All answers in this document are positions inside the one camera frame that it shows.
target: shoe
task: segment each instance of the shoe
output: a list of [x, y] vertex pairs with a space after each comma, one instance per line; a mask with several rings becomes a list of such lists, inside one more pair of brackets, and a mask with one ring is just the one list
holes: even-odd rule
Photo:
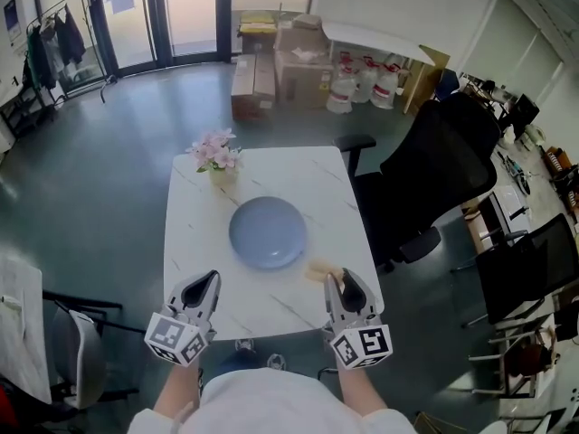
[[253, 342], [253, 339], [236, 339], [235, 351], [240, 351], [242, 349], [255, 352], [255, 343]]
[[271, 354], [267, 362], [268, 368], [272, 370], [280, 370], [281, 372], [286, 371], [286, 359], [283, 355]]

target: sleeve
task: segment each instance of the sleeve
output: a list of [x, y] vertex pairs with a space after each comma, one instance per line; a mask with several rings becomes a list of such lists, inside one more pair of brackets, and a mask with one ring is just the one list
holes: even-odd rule
[[383, 409], [362, 418], [367, 434], [416, 434], [410, 421], [396, 410]]
[[146, 409], [135, 415], [127, 434], [170, 434], [172, 426], [170, 418]]

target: gray floor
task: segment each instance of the gray floor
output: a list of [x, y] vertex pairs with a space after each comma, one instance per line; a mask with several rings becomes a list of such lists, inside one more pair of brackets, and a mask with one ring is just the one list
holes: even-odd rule
[[[251, 148], [329, 145], [345, 133], [367, 132], [378, 146], [363, 153], [363, 173], [375, 170], [412, 124], [398, 109], [371, 105], [356, 105], [346, 116], [278, 109], [269, 119], [235, 123], [232, 76], [233, 67], [225, 65], [161, 71], [108, 87], [106, 105], [98, 92], [66, 103], [53, 123], [19, 140], [0, 166], [2, 250], [37, 266], [45, 288], [121, 302], [124, 311], [109, 318], [145, 327], [162, 300], [172, 159], [202, 133], [232, 127], [237, 144]], [[394, 355], [370, 373], [386, 402], [411, 420], [426, 410], [476, 432], [496, 418], [498, 404], [447, 389], [470, 370], [466, 357], [488, 332], [460, 328], [481, 311], [476, 273], [448, 273], [474, 248], [460, 212], [437, 224], [443, 241], [431, 255], [381, 276]], [[51, 313], [45, 307], [47, 326]], [[138, 335], [106, 330], [105, 336], [110, 383], [137, 385], [141, 393], [101, 404], [73, 423], [89, 432], [122, 432], [135, 410], [153, 403], [169, 366], [153, 360]], [[332, 361], [317, 332], [257, 345], [264, 355], [284, 353], [290, 369], [306, 375]], [[207, 352], [208, 378], [232, 349], [233, 343], [218, 343]], [[326, 378], [335, 390], [335, 377]]]

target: white shirt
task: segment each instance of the white shirt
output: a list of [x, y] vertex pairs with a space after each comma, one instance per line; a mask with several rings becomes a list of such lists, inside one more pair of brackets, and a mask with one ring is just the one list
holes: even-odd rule
[[[170, 434], [174, 424], [152, 410], [143, 410], [133, 419], [128, 434]], [[231, 372], [211, 380], [201, 406], [178, 432], [415, 434], [399, 411], [379, 410], [362, 418], [321, 382], [270, 368]]]

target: round plate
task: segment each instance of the round plate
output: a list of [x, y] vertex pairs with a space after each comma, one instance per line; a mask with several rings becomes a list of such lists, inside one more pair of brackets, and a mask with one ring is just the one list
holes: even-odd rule
[[295, 260], [306, 247], [306, 223], [287, 201], [262, 196], [235, 211], [229, 222], [229, 239], [246, 264], [278, 269]]

